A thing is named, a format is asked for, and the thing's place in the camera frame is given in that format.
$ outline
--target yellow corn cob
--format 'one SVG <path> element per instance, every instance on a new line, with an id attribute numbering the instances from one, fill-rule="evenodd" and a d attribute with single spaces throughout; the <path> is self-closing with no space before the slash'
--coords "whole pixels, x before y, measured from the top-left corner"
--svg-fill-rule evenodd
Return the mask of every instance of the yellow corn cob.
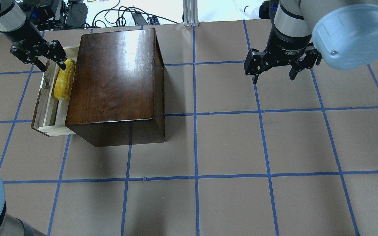
<path id="1" fill-rule="evenodd" d="M 55 87 L 53 89 L 54 97 L 61 101 L 69 100 L 69 97 L 71 96 L 72 80 L 75 72 L 74 61 L 67 59 L 65 65 L 65 70 L 59 70 Z"/>

